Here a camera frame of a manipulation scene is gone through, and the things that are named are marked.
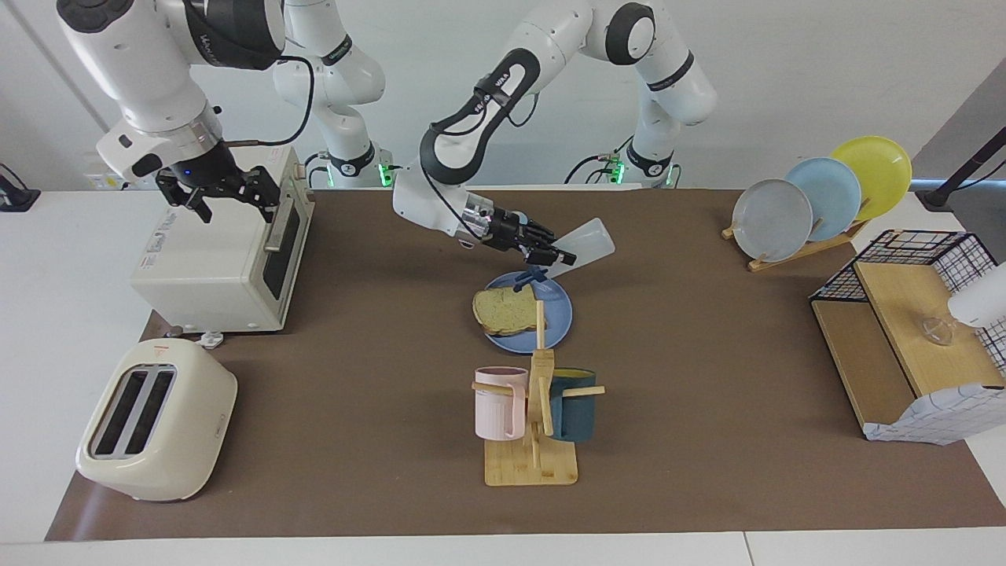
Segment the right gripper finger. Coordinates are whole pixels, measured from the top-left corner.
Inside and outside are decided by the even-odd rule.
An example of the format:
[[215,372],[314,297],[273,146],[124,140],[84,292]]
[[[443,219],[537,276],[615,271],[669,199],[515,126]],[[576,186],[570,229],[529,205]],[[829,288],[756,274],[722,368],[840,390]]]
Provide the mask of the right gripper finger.
[[229,198],[252,205],[265,223],[272,223],[279,208],[281,190],[263,166],[255,166],[252,171],[237,169],[229,175]]
[[202,222],[211,222],[211,209],[204,203],[201,189],[186,190],[173,173],[157,173],[156,186],[172,207],[184,207],[197,214]]

